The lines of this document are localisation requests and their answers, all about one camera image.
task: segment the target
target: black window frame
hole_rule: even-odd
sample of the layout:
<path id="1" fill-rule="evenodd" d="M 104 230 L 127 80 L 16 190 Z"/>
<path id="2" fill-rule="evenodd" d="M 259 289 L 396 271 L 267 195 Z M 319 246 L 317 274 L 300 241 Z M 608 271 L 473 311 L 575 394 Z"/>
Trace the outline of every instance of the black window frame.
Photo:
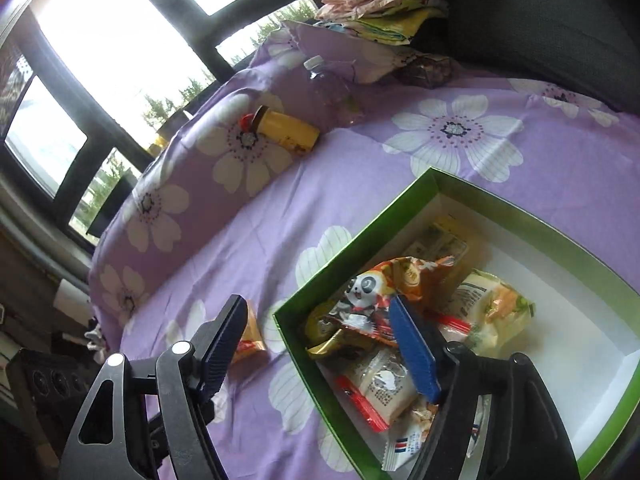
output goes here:
<path id="1" fill-rule="evenodd" d="M 251 54 L 231 66 L 217 50 L 220 43 L 243 27 L 296 0 L 234 0 L 211 15 L 202 10 L 194 0 L 149 1 L 178 31 L 216 79 L 184 107 L 184 110 L 194 114 L 236 72 L 246 68 L 253 57 Z M 98 170 L 114 148 L 141 173 L 154 158 L 137 144 L 75 78 L 45 37 L 30 8 L 27 7 L 17 20 L 10 37 L 33 70 L 33 75 L 15 105 L 14 116 L 33 78 L 37 76 L 78 129 L 86 135 L 86 142 L 71 163 L 54 197 L 33 178 L 4 143 L 4 139 L 0 142 L 0 167 L 44 218 L 92 254 L 94 245 L 76 232 L 69 222 Z M 170 139 L 186 120 L 183 110 L 178 110 L 158 129 L 158 134 Z"/>

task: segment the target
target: tree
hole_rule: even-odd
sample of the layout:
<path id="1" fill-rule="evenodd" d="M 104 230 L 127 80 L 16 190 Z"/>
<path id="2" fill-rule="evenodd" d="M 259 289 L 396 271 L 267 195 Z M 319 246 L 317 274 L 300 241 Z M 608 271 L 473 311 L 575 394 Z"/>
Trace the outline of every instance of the tree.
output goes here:
<path id="1" fill-rule="evenodd" d="M 162 126 L 168 118 L 177 111 L 174 102 L 169 98 L 164 98 L 164 100 L 153 99 L 150 95 L 145 94 L 145 99 L 148 108 L 142 114 L 142 117 L 145 123 L 155 130 Z"/>
<path id="2" fill-rule="evenodd" d="M 116 158 L 115 152 L 111 153 L 107 159 L 106 168 L 98 170 L 95 178 L 89 184 L 88 193 L 91 194 L 89 202 L 87 203 L 83 199 L 74 214 L 86 229 L 94 221 L 107 197 L 125 173 L 127 173 L 127 167 L 123 161 Z"/>
<path id="3" fill-rule="evenodd" d="M 280 28 L 280 22 L 282 22 L 283 20 L 306 22 L 306 20 L 313 18 L 315 14 L 316 9 L 312 4 L 309 3 L 308 0 L 300 0 L 298 2 L 289 4 L 288 6 L 280 10 L 276 10 L 273 14 L 267 16 L 267 21 L 265 23 L 258 24 L 257 37 L 251 38 L 251 43 L 253 44 L 254 48 L 258 48 L 264 42 L 264 40 L 267 39 L 269 34 L 271 34 L 274 30 Z M 231 57 L 232 65 L 238 64 L 248 55 L 244 51 L 242 51 L 242 54 L 243 56 L 235 54 Z M 146 124 L 157 130 L 160 126 L 167 122 L 169 117 L 171 117 L 179 109 L 184 108 L 193 98 L 195 98 L 200 92 L 202 92 L 205 89 L 205 86 L 208 86 L 216 80 L 208 70 L 202 70 L 202 74 L 205 79 L 204 84 L 197 79 L 190 77 L 190 85 L 187 86 L 187 88 L 178 90 L 181 96 L 181 101 L 178 105 L 176 105 L 169 98 L 156 100 L 146 94 L 145 99 L 147 102 L 147 109 L 142 115 Z"/>
<path id="4" fill-rule="evenodd" d="M 190 77 L 189 81 L 191 82 L 191 84 L 184 90 L 180 90 L 180 95 L 182 96 L 182 104 L 180 108 L 189 103 L 193 98 L 195 98 L 200 92 L 204 90 L 204 85 L 197 79 Z"/>
<path id="5" fill-rule="evenodd" d="M 310 20 L 315 15 L 316 10 L 306 0 L 289 4 L 283 9 L 276 10 L 273 14 L 267 16 L 269 21 L 258 25 L 258 37 L 251 38 L 251 42 L 255 48 L 258 48 L 274 30 L 280 28 L 280 22 L 283 20 L 306 22 L 306 20 Z"/>
<path id="6" fill-rule="evenodd" d="M 184 108 L 189 102 L 191 102 L 205 87 L 213 83 L 216 78 L 213 77 L 209 70 L 203 69 L 202 75 L 204 76 L 204 83 L 201 83 L 196 78 L 189 78 L 189 86 L 182 90 L 178 90 L 180 93 L 180 103 L 176 105 L 174 101 L 165 97 L 164 99 L 153 99 L 149 94 L 145 94 L 146 111 L 142 114 L 145 123 L 157 130 L 169 117 L 175 114 L 179 109 Z"/>

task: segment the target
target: plastic bottle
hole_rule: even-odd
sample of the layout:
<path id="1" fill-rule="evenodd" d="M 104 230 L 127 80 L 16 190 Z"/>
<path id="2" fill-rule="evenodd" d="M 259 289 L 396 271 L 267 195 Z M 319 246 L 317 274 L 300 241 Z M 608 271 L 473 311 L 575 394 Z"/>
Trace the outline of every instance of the plastic bottle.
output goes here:
<path id="1" fill-rule="evenodd" d="M 322 56 L 313 56 L 305 61 L 310 72 L 311 85 L 320 101 L 329 109 L 337 126 L 348 128 L 359 123 L 364 115 L 347 84 L 340 76 L 330 72 Z"/>

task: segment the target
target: bed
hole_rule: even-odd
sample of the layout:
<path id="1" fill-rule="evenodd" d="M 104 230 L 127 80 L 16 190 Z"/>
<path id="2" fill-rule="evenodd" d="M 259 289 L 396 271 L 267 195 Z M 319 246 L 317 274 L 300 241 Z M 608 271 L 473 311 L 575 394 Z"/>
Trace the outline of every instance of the bed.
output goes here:
<path id="1" fill-rule="evenodd" d="M 302 66 L 315 54 L 366 83 L 353 85 L 363 123 L 331 124 Z M 268 351 L 232 367 L 209 425 L 229 478 L 358 477 L 272 313 L 431 165 L 538 216 L 640 289 L 640 120 L 481 70 L 460 68 L 435 90 L 387 75 L 414 57 L 285 23 L 172 139 L 95 251 L 95 312 L 129 359 L 190 338 L 231 294 L 251 302 Z M 320 127 L 314 150 L 300 158 L 243 134 L 237 120 L 261 104 Z M 174 478 L 167 463 L 160 475 Z"/>

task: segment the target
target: orange snack wrapper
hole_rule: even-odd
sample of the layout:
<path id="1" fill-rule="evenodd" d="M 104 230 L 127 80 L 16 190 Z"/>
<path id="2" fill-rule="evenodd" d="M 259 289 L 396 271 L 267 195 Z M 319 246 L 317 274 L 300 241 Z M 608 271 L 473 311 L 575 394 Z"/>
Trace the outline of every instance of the orange snack wrapper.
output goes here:
<path id="1" fill-rule="evenodd" d="M 398 346 L 388 319 L 391 297 L 404 294 L 422 312 L 431 303 L 436 284 L 454 264 L 453 256 L 436 262 L 402 256 L 377 264 L 348 283 L 327 317 L 338 321 L 344 328 Z"/>
<path id="2" fill-rule="evenodd" d="M 236 353 L 231 359 L 231 364 L 238 362 L 240 359 L 249 357 L 256 352 L 266 350 L 262 336 L 260 335 L 260 329 L 258 329 L 258 322 L 255 319 L 254 310 L 252 304 L 247 302 L 247 315 L 246 315 L 246 327 L 242 332 L 242 337 L 236 348 Z"/>

